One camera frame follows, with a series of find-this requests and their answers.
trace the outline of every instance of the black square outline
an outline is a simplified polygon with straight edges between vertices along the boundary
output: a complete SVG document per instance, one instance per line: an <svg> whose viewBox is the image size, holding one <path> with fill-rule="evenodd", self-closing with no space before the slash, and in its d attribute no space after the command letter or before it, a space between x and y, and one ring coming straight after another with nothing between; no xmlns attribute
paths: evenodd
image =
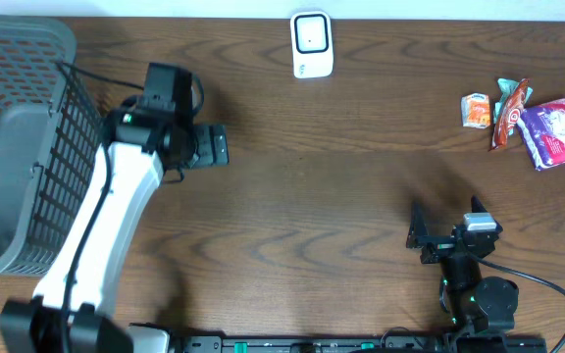
<svg viewBox="0 0 565 353"><path fill-rule="evenodd" d="M303 18L312 18L312 17L321 17L324 20L324 36L326 38L326 47L320 50L309 50L309 51L302 51L300 50L300 44L298 43L298 19ZM295 49L300 54L314 54L314 53L324 53L325 51L329 50L329 27L326 17L322 14L311 14L311 15L300 15L293 20L293 28L295 29Z"/></svg>

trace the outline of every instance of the wooden table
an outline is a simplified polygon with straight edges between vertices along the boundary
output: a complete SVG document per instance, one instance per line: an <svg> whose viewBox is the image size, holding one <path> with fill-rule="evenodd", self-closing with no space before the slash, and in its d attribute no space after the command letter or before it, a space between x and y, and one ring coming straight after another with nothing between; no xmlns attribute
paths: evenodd
<svg viewBox="0 0 565 353"><path fill-rule="evenodd" d="M449 233L479 195L505 228L489 258L565 287L565 166L536 172L517 136L489 153L490 129L462 127L459 107L472 92L496 100L499 77L532 78L531 105L565 97L565 24L334 21L333 74L298 80L288 21L64 21L77 63L98 74L143 82L150 61L197 72L198 120L228 128L228 167L187 173L145 209L119 323L229 335L449 326L439 266L404 247L414 198ZM103 110L131 94L88 88ZM514 332L552 348L565 299L483 272L518 283ZM0 277L0 310L35 284Z"/></svg>

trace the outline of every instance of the plastic bin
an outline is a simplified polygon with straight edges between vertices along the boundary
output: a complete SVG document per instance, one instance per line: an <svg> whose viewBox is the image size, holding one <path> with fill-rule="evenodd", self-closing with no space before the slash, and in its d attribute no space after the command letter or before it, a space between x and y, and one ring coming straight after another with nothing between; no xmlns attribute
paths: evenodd
<svg viewBox="0 0 565 353"><path fill-rule="evenodd" d="M0 16L0 274L49 270L90 182L100 116L54 64L76 45L60 22Z"/></svg>

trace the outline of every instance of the snack package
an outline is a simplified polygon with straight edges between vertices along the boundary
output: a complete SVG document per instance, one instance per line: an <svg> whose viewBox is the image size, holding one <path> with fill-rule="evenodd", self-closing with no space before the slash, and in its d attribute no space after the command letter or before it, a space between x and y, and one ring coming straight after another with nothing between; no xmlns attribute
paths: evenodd
<svg viewBox="0 0 565 353"><path fill-rule="evenodd" d="M511 94L511 92L513 92L516 87L518 87L518 83L517 81L513 80L513 79L507 79L507 78L499 78L498 79L498 88L500 88L500 92L502 93L502 96L500 97L500 100L496 103L494 103L494 123L496 124L498 122L498 114L500 114L500 108L502 108L502 105L505 103L505 101L507 100L507 97L509 97L509 95ZM527 98L525 98L525 104L527 104L527 101L529 101L529 97L531 97L531 93L533 93L534 90L532 88L527 88ZM512 134L514 134L514 130L512 129L511 131L509 131L509 135L511 136Z"/></svg>
<svg viewBox="0 0 565 353"><path fill-rule="evenodd" d="M489 97L481 93L473 93L461 98L461 122L466 127L488 127Z"/></svg>
<svg viewBox="0 0 565 353"><path fill-rule="evenodd" d="M517 126L536 170L565 163L565 98L525 109Z"/></svg>
<svg viewBox="0 0 565 353"><path fill-rule="evenodd" d="M494 127L494 135L491 139L491 150L498 149L507 145L509 132L518 123L522 111L525 109L527 98L527 88L529 80L523 78L514 91L507 97L505 104L500 110L498 123Z"/></svg>

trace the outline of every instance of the brown wrapper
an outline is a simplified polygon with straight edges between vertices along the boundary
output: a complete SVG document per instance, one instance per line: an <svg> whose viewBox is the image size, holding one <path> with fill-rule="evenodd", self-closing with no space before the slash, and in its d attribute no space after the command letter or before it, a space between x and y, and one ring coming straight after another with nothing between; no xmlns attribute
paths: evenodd
<svg viewBox="0 0 565 353"><path fill-rule="evenodd" d="M498 123L494 127L494 135L491 139L491 149L495 150L507 145L509 132L518 123L518 119L525 110L525 100L527 97L527 88L529 87L529 79L523 78L516 89L505 101L505 105L500 110Z"/></svg>

